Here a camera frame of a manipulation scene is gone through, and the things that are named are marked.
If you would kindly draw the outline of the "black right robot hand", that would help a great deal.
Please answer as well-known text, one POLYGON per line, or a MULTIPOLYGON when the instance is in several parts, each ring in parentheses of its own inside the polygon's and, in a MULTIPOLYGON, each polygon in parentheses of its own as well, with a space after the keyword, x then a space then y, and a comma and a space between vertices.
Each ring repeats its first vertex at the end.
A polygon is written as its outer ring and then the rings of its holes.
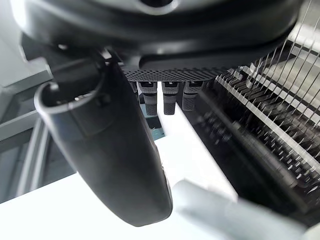
POLYGON ((171 190, 138 102, 157 82, 196 82, 257 60, 295 27, 300 0, 16 0, 27 61, 52 81, 35 109, 102 203, 141 227, 168 218, 171 190))

